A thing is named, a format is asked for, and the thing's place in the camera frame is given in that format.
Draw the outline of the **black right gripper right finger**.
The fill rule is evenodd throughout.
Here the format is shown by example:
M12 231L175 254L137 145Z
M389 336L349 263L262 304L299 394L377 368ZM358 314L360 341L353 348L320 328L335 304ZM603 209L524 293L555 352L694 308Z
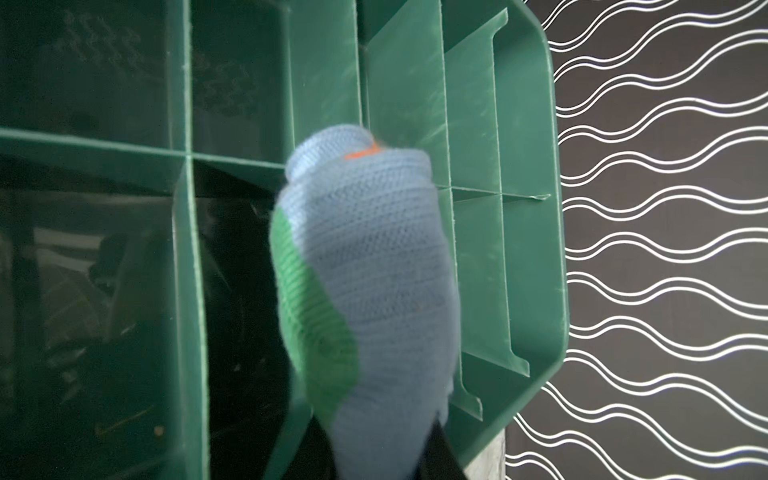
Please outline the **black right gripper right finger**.
M417 480L466 480L441 423L436 420L415 472Z

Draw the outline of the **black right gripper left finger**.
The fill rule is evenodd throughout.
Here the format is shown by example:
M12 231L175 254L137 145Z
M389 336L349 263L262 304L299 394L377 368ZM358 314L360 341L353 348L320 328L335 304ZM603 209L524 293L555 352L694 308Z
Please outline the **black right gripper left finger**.
M330 443L316 419L312 419L283 480L336 480Z

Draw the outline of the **blue orange striped sock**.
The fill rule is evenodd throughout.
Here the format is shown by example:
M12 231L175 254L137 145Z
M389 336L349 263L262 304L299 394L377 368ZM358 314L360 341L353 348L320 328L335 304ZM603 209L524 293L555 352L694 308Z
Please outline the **blue orange striped sock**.
M429 156L359 125L302 142L269 247L288 358L341 479L413 479L448 417L460 300Z

